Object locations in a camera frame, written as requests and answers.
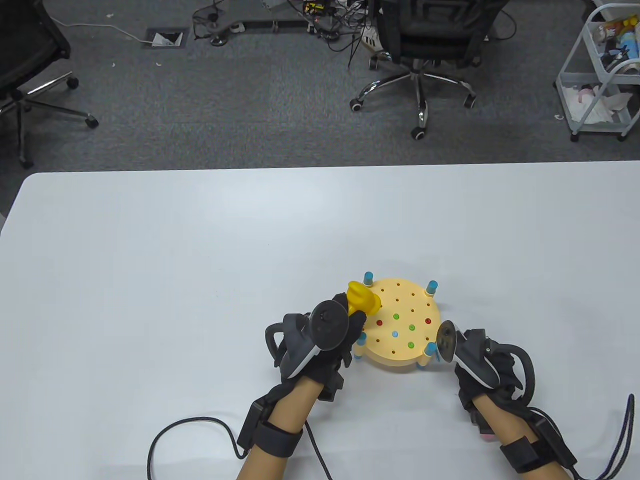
yellow peg board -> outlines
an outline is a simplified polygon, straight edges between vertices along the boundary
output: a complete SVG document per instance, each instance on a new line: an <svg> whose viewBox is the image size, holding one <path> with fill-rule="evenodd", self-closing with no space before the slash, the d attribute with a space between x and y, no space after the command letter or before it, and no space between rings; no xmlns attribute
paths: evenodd
<svg viewBox="0 0 640 480"><path fill-rule="evenodd" d="M367 317L364 345L362 340L356 342L353 354L367 355L389 367L427 365L431 357L425 349L435 343L440 327L440 311L433 297L425 287L402 278L377 280L369 288L380 297L382 307Z"/></svg>

black glove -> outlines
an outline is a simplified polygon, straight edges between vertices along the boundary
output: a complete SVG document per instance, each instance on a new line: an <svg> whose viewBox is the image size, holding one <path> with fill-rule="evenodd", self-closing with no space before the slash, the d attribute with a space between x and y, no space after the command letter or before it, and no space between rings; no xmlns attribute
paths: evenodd
<svg viewBox="0 0 640 480"><path fill-rule="evenodd" d="M333 300L340 303L345 310L349 310L346 293L338 293L333 297ZM349 317L349 329L342 343L333 350L318 353L294 378L283 378L282 383L272 388L267 394L267 401L270 403L276 402L290 394L295 384L303 376L324 385L324 389L319 396L320 400L333 401L336 390L340 390L344 382L338 370L343 362L345 368L348 368L351 364L351 347L360 338L366 320L367 316L364 312L354 312ZM278 347L276 361L282 360L285 352L286 348L283 340Z"/></svg>
<svg viewBox="0 0 640 480"><path fill-rule="evenodd" d="M498 375L500 375L500 387L494 389L486 388L473 378L464 368L456 364L456 375L460 383L460 403L462 407L470 412L473 408L473 400L484 394L491 394L505 400L511 399L516 388L522 388L522 383L513 372L515 359L508 353L494 353L487 356L489 362L493 364Z"/></svg>

white table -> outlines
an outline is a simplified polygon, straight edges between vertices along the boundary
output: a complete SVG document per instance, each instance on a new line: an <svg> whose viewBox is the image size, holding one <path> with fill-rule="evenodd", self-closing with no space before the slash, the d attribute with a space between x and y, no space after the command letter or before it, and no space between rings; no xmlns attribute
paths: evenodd
<svg viewBox="0 0 640 480"><path fill-rule="evenodd" d="M639 184L634 162L33 175L0 235L0 478L141 480L174 420L237 433L278 378L267 324L367 270L437 279L445 317L528 350L596 476L640 393ZM310 418L336 480L516 477L451 365L344 375ZM157 448L157 480L240 466L213 425ZM308 439L287 478L324 478Z"/></svg>

gray carpet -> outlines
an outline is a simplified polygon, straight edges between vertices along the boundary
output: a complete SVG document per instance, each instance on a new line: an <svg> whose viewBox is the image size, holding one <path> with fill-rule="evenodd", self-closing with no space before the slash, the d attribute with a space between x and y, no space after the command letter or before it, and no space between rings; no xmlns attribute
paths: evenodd
<svg viewBox="0 0 640 480"><path fill-rule="evenodd" d="M148 26L189 26L207 1L45 4L64 22L111 22L142 36ZM87 109L100 126L91 131L82 120L32 111L28 143L36 165L24 172L13 119L0 119L0 212L32 172L637 158L640 132L626 143L614 136L570 143L566 122L554 118L561 107L551 84L583 8L582 0L512 0L506 10L518 21L516 37L487 45L482 67L464 73L479 95L476 108L463 108L463 90L427 82L429 132L419 142L409 135L416 124L409 82L350 111L359 89L394 69L383 63L369 71L364 47L348 71L348 51L335 54L304 33L245 33L220 48L190 38L184 50L151 51L110 29L63 29L72 59L40 78L73 69L81 85L42 99ZM497 27L508 35L511 26L501 16Z"/></svg>

hand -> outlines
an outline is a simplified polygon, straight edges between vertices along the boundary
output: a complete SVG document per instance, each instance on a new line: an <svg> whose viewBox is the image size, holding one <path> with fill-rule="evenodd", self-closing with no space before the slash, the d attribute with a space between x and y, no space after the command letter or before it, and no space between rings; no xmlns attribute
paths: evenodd
<svg viewBox="0 0 640 480"><path fill-rule="evenodd" d="M345 310L349 309L346 293L338 293L333 297L333 300L340 303ZM360 338L366 320L367 316L364 312L354 312L349 317L349 328L342 343L333 350L318 353L294 378L283 378L280 385L271 389L267 395L267 400L271 403L282 399L293 391L293 387L301 377L306 376L325 386L319 396L320 400L332 401L336 390L340 390L343 383L342 376L338 373L338 370L342 363L344 363L345 368L348 368L351 364L351 347ZM285 350L283 340L278 347L277 359L282 359Z"/></svg>
<svg viewBox="0 0 640 480"><path fill-rule="evenodd" d="M487 356L487 359L493 364L498 375L500 375L500 387L495 390L480 385L466 370L456 364L455 372L460 383L458 396L460 397L462 407L468 412L474 407L473 400L481 395L497 394L505 399L511 399L516 387L522 388L522 383L513 372L515 360L510 354L494 353Z"/></svg>

